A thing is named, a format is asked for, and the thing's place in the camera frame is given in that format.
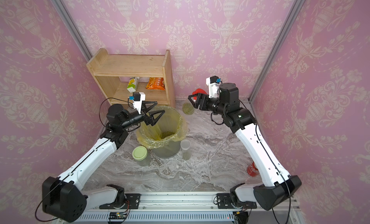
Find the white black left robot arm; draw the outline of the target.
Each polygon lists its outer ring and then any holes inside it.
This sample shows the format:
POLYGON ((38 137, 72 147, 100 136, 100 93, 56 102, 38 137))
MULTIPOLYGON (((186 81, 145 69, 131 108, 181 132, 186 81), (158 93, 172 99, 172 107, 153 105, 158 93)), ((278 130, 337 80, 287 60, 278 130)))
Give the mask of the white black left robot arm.
POLYGON ((134 112, 129 112, 121 104, 112 105, 108 109, 105 130, 92 148, 68 170, 58 177, 48 177, 42 183, 42 200, 38 207, 54 219, 72 223, 86 210, 101 205, 128 206, 121 186, 108 184, 86 193, 82 190, 96 169, 123 145, 132 126, 141 123, 154 126, 165 114, 164 110, 152 111, 157 102, 150 102, 150 107, 146 105, 146 101, 139 102, 134 112))

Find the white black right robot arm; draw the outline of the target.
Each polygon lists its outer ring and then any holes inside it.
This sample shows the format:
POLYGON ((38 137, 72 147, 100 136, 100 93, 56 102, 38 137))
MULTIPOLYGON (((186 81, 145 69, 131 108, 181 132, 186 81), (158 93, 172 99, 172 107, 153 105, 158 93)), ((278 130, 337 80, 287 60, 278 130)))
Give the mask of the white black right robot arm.
POLYGON ((280 203, 290 200, 302 185, 297 175, 291 175, 276 158, 265 142, 258 121, 239 99, 239 89, 234 83, 217 86, 218 93, 197 93, 188 96, 195 109, 221 115, 222 124, 229 127, 243 143, 261 178, 261 185, 239 184, 230 190, 235 206, 248 202, 258 203, 269 211, 280 203))

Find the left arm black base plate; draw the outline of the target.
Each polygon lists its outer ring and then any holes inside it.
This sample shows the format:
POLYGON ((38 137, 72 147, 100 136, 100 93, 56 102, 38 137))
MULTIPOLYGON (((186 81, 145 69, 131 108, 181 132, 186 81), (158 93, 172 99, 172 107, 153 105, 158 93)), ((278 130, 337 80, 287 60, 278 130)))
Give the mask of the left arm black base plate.
POLYGON ((103 204, 99 206, 99 209, 101 210, 108 210, 108 209, 121 209, 121 210, 126 210, 126 209, 133 209, 136 210, 139 207, 140 204, 140 199, 141 199, 141 194, 140 193, 128 193, 125 194, 125 200, 121 204, 103 204))

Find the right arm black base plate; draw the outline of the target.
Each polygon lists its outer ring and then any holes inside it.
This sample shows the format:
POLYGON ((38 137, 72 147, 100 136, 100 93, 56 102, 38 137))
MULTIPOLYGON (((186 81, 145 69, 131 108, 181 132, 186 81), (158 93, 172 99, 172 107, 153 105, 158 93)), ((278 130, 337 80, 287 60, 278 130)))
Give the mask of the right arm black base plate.
POLYGON ((237 202, 229 193, 217 193, 214 198, 214 204, 217 205, 218 209, 248 210, 257 208, 256 202, 237 202))

